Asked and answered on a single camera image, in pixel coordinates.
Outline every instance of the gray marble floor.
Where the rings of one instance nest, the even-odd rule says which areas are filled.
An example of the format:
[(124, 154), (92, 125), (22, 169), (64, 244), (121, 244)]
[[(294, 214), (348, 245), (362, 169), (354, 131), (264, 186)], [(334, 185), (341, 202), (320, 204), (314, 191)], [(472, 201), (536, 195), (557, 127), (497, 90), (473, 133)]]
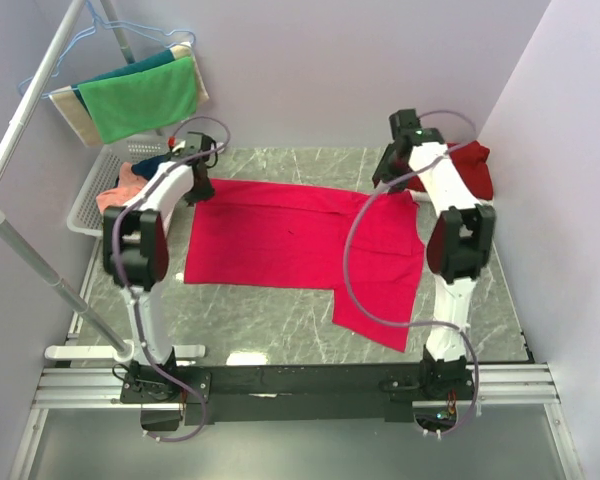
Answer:
[[(318, 185), (370, 192), (381, 149), (235, 149), (222, 155), (212, 176)], [(272, 364), (419, 361), (428, 328), (409, 333), (405, 353), (375, 344), (331, 323), (332, 294), (320, 290), (231, 285), (185, 285), (184, 261), (194, 210), (179, 205), (168, 235), (171, 263), (163, 295), (167, 328), (175, 344), (207, 346), (199, 363), (224, 364), (235, 352), (266, 356)], [(422, 204), (418, 232), (426, 242), (435, 224)], [(90, 303), (124, 337), (130, 336), (122, 298), (97, 262)], [(431, 319), (433, 276), (423, 271), (414, 320)], [(481, 361), (526, 360), (523, 337), (495, 252), (473, 296), (470, 337)], [(102, 340), (84, 325), (82, 345)]]

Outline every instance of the folded cloth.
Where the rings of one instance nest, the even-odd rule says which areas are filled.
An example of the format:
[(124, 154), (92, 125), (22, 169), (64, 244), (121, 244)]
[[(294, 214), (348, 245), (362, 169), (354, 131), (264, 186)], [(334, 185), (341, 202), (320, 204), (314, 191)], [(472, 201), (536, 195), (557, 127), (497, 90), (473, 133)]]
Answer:
[[(98, 75), (84, 83), (143, 72), (186, 57), (191, 57), (194, 61), (197, 87), (196, 95), (197, 104), (199, 106), (209, 100), (209, 94), (202, 81), (198, 64), (195, 63), (193, 51), (189, 46), (184, 44), (171, 47), (169, 50), (165, 50), (164, 52), (153, 55), (140, 62), (127, 65), (126, 67), (119, 68), (103, 75)], [(82, 94), (80, 93), (79, 85), (80, 84), (64, 87), (52, 92), (50, 95), (51, 101), (86, 146), (102, 145), (102, 138), (100, 138), (100, 134), (89, 115)]]
[[(487, 158), (489, 158), (490, 150), (480, 145), (477, 141), (471, 142), (466, 147), (451, 152), (451, 161), (458, 170), (460, 178), (471, 194), (482, 200), (493, 199), (493, 184), (491, 183), (491, 175), (489, 167), (487, 167)], [(407, 183), (409, 190), (424, 192), (425, 188), (418, 177), (414, 177)]]
[(125, 162), (120, 166), (120, 176), (118, 185), (115, 188), (106, 190), (96, 197), (98, 210), (104, 213), (107, 207), (121, 207), (126, 202), (135, 197), (147, 184), (147, 180), (133, 173), (130, 163)]
[(147, 158), (146, 160), (141, 160), (131, 166), (131, 171), (134, 175), (139, 175), (145, 180), (151, 180), (165, 158), (166, 155), (158, 155), (156, 157)]
[[(196, 206), (185, 283), (334, 291), (333, 322), (398, 351), (406, 329), (374, 323), (344, 286), (344, 242), (367, 195), (331, 188), (215, 180)], [(353, 288), (362, 304), (396, 322), (411, 318), (424, 248), (408, 193), (383, 195), (360, 224), (351, 249)]]
[(176, 123), (198, 105), (191, 57), (78, 89), (104, 143)]

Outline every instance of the lavender wall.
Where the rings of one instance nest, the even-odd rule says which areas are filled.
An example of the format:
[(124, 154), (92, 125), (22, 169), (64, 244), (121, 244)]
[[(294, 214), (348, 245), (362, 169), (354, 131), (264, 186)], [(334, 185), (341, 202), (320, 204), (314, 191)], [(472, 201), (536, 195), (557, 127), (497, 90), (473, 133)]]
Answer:
[[(20, 100), (15, 86), (35, 71), (52, 33), (33, 3), (0, 1), (0, 139)], [(70, 68), (63, 70), (61, 81), (72, 78)], [(95, 154), (43, 102), (0, 185), (0, 208), (74, 285), (93, 243), (69, 232), (65, 219)], [(63, 341), (70, 318), (60, 299), (0, 241), (0, 479), (20, 443), (44, 348)]]
[(600, 479), (600, 0), (551, 3), (480, 138), (520, 321)]
[[(36, 1), (59, 21), (65, 0)], [(120, 19), (196, 32), (213, 99), (203, 110), (231, 126), (235, 145), (295, 147), (385, 144), (387, 117), (411, 106), (457, 109), (482, 126), (548, 3), (115, 1)], [(159, 48), (129, 39), (139, 57)], [(104, 32), (67, 61), (89, 78), (123, 60)], [(451, 139), (467, 133), (453, 119), (436, 124)]]

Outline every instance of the plastic basket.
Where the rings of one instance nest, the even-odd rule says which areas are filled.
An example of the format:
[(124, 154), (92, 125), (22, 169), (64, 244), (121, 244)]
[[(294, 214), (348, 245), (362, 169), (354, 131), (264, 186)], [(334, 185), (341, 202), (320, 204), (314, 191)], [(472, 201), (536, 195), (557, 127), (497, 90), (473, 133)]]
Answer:
[[(166, 138), (157, 135), (134, 135), (105, 145), (71, 207), (67, 218), (69, 230), (102, 238), (102, 215), (96, 204), (96, 196), (115, 187), (120, 166), (124, 162), (138, 163), (167, 151)], [(171, 214), (164, 219), (165, 233), (170, 220)]]

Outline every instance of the blue wire hanger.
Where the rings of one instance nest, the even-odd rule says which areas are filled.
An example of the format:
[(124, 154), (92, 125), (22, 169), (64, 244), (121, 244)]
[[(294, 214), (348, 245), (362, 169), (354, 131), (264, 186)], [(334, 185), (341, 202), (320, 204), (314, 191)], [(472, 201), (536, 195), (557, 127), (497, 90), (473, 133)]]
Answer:
[[(177, 34), (177, 33), (186, 33), (190, 36), (190, 40), (185, 40), (185, 41), (188, 41), (189, 43), (191, 43), (191, 45), (194, 45), (195, 41), (196, 41), (196, 36), (193, 33), (193, 31), (191, 31), (191, 30), (187, 30), (184, 28), (177, 28), (175, 30), (171, 30), (170, 32), (168, 32), (166, 30), (162, 30), (157, 27), (149, 27), (147, 25), (139, 25), (137, 23), (125, 22), (125, 21), (121, 21), (121, 20), (116, 20), (115, 22), (107, 22), (95, 11), (95, 9), (93, 8), (93, 5), (91, 3), (91, 0), (87, 0), (86, 7), (87, 7), (87, 10), (89, 10), (89, 13), (91, 14), (91, 18), (92, 18), (91, 26), (89, 28), (85, 28), (84, 30), (81, 30), (71, 39), (67, 48), (58, 57), (58, 62), (56, 63), (56, 68), (55, 68), (53, 74), (51, 75), (51, 78), (55, 78), (59, 75), (60, 64), (64, 60), (64, 57), (67, 55), (67, 53), (69, 53), (69, 51), (71, 51), (71, 49), (76, 45), (76, 43), (78, 43), (83, 38), (90, 37), (91, 35), (94, 35), (95, 33), (97, 33), (98, 27), (103, 28), (104, 30), (113, 30), (116, 28), (122, 28), (124, 30), (129, 30), (130, 32), (137, 33), (138, 35), (141, 35), (145, 38), (148, 38), (150, 40), (154, 40), (154, 41), (158, 42), (165, 49), (169, 49), (171, 47), (179, 45), (182, 43), (182, 41), (166, 44), (164, 41), (160, 40), (159, 38), (153, 37), (147, 33), (142, 32), (141, 29), (149, 30), (152, 32), (158, 32), (165, 37), (171, 37), (172, 35)], [(33, 79), (33, 77), (31, 76), (18, 84), (18, 93), (21, 96), (24, 95), (24, 92), (26, 91), (26, 89), (24, 87), (32, 79)], [(51, 92), (43, 93), (42, 98), (49, 98), (50, 93)]]

